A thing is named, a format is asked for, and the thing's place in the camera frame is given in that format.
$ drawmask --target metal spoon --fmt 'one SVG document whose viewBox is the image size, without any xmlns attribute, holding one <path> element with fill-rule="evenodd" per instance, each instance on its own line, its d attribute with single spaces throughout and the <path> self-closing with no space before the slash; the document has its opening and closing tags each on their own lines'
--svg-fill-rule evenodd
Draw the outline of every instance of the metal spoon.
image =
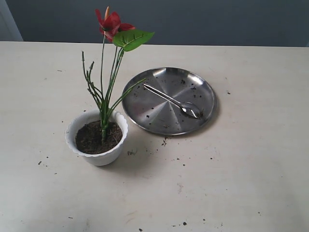
<svg viewBox="0 0 309 232">
<path fill-rule="evenodd" d="M 170 97 L 169 95 L 155 89 L 154 87 L 152 87 L 148 84 L 143 84 L 143 85 L 149 91 L 159 95 L 160 97 L 162 97 L 162 98 L 168 100 L 169 102 L 173 103 L 174 105 L 178 106 L 182 110 L 182 112 L 184 112 L 185 114 L 187 114 L 187 115 L 189 115 L 193 118 L 196 118 L 196 119 L 201 119 L 201 115 L 200 115 L 201 111 L 193 103 L 187 102 L 187 101 L 186 102 L 179 102 L 176 99 L 174 99 L 174 98 Z"/>
</svg>

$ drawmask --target stainless steel plate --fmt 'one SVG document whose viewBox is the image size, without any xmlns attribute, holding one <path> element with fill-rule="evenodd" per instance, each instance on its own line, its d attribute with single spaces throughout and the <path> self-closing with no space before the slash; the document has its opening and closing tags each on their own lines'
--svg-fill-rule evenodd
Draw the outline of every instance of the stainless steel plate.
<svg viewBox="0 0 309 232">
<path fill-rule="evenodd" d="M 211 86 L 198 75 L 179 68 L 156 68 L 133 77 L 124 91 L 139 80 L 170 95 L 180 102 L 192 102 L 203 110 L 201 120 L 190 118 L 169 101 L 143 87 L 134 87 L 122 101 L 131 120 L 143 129 L 162 135 L 179 135 L 193 132 L 204 126 L 216 107 L 216 96 Z"/>
</svg>

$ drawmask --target white scalloped pot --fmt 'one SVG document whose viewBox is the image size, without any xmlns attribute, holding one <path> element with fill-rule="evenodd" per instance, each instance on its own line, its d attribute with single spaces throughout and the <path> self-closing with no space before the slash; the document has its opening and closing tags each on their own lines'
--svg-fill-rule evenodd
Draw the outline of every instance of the white scalloped pot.
<svg viewBox="0 0 309 232">
<path fill-rule="evenodd" d="M 120 142 L 113 149 L 101 154 L 90 155 L 79 151 L 77 149 L 75 142 L 78 130 L 81 129 L 85 124 L 98 121 L 99 119 L 100 119 L 99 110 L 84 112 L 69 124 L 65 138 L 67 144 L 69 145 L 69 148 L 74 153 L 77 153 L 78 155 L 82 156 L 88 163 L 91 163 L 96 166 L 103 166 L 115 161 L 120 155 L 124 141 L 126 140 L 128 125 L 125 117 L 120 112 L 113 111 L 110 121 L 116 122 L 122 131 L 122 139 L 120 140 Z"/>
</svg>

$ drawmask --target white table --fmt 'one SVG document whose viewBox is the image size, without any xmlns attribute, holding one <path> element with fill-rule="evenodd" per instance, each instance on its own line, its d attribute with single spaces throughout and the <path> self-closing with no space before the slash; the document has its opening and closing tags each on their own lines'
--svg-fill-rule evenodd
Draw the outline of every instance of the white table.
<svg viewBox="0 0 309 232">
<path fill-rule="evenodd" d="M 64 131 L 95 107 L 81 51 L 98 77 L 100 48 L 0 43 L 1 232 L 309 231 L 308 48 L 143 45 L 125 54 L 113 100 L 136 74 L 179 67 L 211 84 L 220 112 L 166 146 L 127 118 L 122 155 L 98 168 L 69 150 Z"/>
</svg>

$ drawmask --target soil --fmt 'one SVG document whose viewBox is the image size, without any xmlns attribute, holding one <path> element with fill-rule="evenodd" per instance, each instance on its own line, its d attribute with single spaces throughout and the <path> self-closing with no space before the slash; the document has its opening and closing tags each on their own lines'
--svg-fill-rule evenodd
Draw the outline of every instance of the soil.
<svg viewBox="0 0 309 232">
<path fill-rule="evenodd" d="M 76 135 L 77 149 L 87 154 L 100 154 L 114 148 L 122 139 L 122 131 L 116 123 L 109 123 L 106 140 L 101 141 L 100 121 L 84 125 Z"/>
</svg>

